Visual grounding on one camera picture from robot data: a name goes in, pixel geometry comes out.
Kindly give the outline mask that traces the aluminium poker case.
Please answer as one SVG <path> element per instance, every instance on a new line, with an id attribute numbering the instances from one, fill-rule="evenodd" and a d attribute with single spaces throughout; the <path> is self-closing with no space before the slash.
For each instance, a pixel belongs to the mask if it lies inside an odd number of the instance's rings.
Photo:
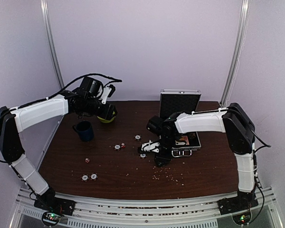
<path id="1" fill-rule="evenodd" d="M 160 118 L 166 119 L 175 112 L 187 112 L 191 114 L 196 111 L 201 92 L 199 90 L 177 90 L 163 89 L 160 93 Z M 179 146 L 174 144 L 172 147 L 172 157 L 190 157 L 194 151 L 201 148 L 200 138 L 197 132 L 189 132 L 186 135 L 190 142 L 189 145 Z"/>

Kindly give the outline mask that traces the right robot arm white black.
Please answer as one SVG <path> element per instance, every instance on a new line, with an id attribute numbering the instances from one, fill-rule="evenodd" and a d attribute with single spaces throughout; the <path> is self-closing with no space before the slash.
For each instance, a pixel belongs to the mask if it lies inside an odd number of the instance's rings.
<path id="1" fill-rule="evenodd" d="M 173 112 L 166 118 L 154 116 L 148 121 L 147 129 L 159 139 L 143 143 L 138 152 L 153 152 L 158 167 L 170 162 L 173 147 L 181 141 L 183 135 L 193 132 L 225 133 L 237 162 L 238 190 L 237 196 L 218 201 L 220 212 L 231 213 L 258 205 L 255 196 L 258 168 L 255 141 L 260 140 L 260 137 L 255 132 L 255 125 L 238 103 L 216 110 Z"/>

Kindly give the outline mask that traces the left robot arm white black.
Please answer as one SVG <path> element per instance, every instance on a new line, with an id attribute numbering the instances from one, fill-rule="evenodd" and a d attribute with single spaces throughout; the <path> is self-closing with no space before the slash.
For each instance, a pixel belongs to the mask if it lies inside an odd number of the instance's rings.
<path id="1" fill-rule="evenodd" d="M 0 108 L 0 152 L 3 156 L 0 162 L 9 165 L 19 175 L 49 211 L 54 211 L 59 206 L 56 193 L 25 155 L 19 133 L 48 119 L 72 113 L 79 118 L 93 115 L 109 121 L 115 118 L 116 107 L 109 104 L 107 99 L 115 92 L 113 84 L 122 80 L 100 74 L 100 77 L 109 80 L 104 85 L 94 78 L 96 75 L 90 73 L 68 83 L 70 86 L 78 80 L 82 81 L 73 91 L 63 87 L 46 98 L 13 108 Z"/>

